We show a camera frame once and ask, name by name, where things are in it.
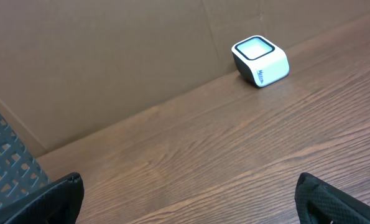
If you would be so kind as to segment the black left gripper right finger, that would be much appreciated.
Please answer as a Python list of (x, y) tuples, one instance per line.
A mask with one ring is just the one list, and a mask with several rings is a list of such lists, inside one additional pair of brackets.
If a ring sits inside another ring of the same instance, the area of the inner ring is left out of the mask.
[(370, 224), (370, 206), (303, 172), (295, 189), (301, 224)]

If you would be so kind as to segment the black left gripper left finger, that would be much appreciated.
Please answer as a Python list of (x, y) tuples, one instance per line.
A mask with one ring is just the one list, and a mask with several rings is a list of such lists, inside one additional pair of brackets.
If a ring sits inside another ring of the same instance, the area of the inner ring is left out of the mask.
[(35, 192), (0, 208), (0, 224), (72, 224), (81, 210), (83, 179), (72, 172)]

